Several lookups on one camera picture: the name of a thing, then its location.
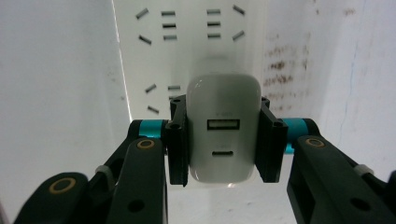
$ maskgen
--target white plastic enclosure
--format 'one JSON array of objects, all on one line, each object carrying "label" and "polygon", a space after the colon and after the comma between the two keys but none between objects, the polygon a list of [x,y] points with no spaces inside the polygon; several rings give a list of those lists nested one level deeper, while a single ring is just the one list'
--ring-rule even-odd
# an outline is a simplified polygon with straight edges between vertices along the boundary
[{"label": "white plastic enclosure", "polygon": [[254,167],[261,89],[251,76],[196,77],[187,89],[190,172],[205,183],[239,183]]}]

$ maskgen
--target brown stain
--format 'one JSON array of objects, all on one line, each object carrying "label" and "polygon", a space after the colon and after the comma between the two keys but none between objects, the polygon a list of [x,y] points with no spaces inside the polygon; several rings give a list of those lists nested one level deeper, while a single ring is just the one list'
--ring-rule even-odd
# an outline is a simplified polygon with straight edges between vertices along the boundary
[{"label": "brown stain", "polygon": [[276,40],[279,39],[279,34],[276,34],[276,35],[268,35],[268,36],[266,37],[266,39],[269,40],[269,41],[276,41]]},{"label": "brown stain", "polygon": [[[268,94],[265,94],[264,97],[267,98],[270,101],[279,101],[287,98],[303,98],[307,96],[306,92],[304,91],[290,91],[290,92],[269,92]],[[286,108],[287,110],[290,110],[292,108],[291,105],[284,106],[283,108]]]},{"label": "brown stain", "polygon": [[288,49],[288,46],[284,47],[274,47],[272,50],[269,50],[266,54],[269,57],[273,56],[280,56],[282,53],[284,53]]},{"label": "brown stain", "polygon": [[355,12],[356,12],[355,8],[347,8],[344,10],[344,15],[346,15],[346,17],[352,16],[355,14]]},{"label": "brown stain", "polygon": [[305,69],[305,71],[306,71],[307,66],[308,66],[308,60],[305,59],[305,60],[303,60],[303,68]]},{"label": "brown stain", "polygon": [[265,79],[262,85],[264,87],[269,87],[274,84],[281,84],[281,85],[288,84],[292,81],[293,81],[292,76],[276,75],[276,77],[269,77],[269,78]]},{"label": "brown stain", "polygon": [[271,63],[269,67],[271,69],[282,70],[282,68],[285,67],[285,63],[283,61],[280,61],[278,63]]},{"label": "brown stain", "polygon": [[113,77],[114,75],[116,75],[116,74],[113,71],[107,72],[108,77]]},{"label": "brown stain", "polygon": [[271,111],[276,111],[276,112],[281,112],[281,111],[288,111],[291,110],[291,105],[285,106],[285,105],[280,105],[280,106],[270,106]]},{"label": "brown stain", "polygon": [[309,49],[308,49],[307,45],[304,45],[304,47],[303,47],[303,54],[309,55]]}]

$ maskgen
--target usb port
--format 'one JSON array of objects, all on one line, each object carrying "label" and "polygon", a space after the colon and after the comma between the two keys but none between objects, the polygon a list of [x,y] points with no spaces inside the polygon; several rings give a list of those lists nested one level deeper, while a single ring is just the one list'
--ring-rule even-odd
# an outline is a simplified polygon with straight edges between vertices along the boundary
[{"label": "usb port", "polygon": [[209,119],[208,130],[239,130],[239,119]]},{"label": "usb port", "polygon": [[212,156],[232,156],[232,151],[212,151]]}]

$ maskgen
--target white wall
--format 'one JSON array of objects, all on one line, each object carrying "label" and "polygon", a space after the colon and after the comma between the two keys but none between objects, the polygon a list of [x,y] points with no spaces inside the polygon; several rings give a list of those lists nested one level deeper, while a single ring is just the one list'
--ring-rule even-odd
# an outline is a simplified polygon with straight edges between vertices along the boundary
[{"label": "white wall", "polygon": [[0,202],[10,220],[47,178],[92,176],[129,114],[110,1],[0,1]]},{"label": "white wall", "polygon": [[[274,112],[315,119],[384,180],[396,169],[394,8],[392,0],[268,0],[262,53]],[[48,177],[92,176],[125,136],[113,16],[110,1],[0,2],[0,202],[10,220]],[[293,81],[264,86],[276,75]],[[277,185],[256,176],[233,189],[171,189],[170,223],[294,223],[290,164],[286,157]]]}]

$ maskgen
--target white panel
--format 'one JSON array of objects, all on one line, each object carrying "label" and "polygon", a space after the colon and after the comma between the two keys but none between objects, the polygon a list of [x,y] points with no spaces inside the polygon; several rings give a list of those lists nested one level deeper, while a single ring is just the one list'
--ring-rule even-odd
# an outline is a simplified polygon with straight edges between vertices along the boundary
[{"label": "white panel", "polygon": [[[240,70],[260,79],[264,3],[114,1],[133,118],[170,119],[169,97],[185,94],[194,66],[207,58],[227,58]],[[207,12],[213,9],[219,14]],[[163,16],[169,11],[175,15]],[[219,26],[208,25],[209,22],[219,22]],[[176,27],[163,28],[166,24]],[[166,35],[177,39],[165,40]],[[169,91],[169,86],[180,86],[180,90]]]},{"label": "white panel", "polygon": [[0,202],[10,221],[47,178],[93,176],[128,125],[110,1],[0,1]]}]

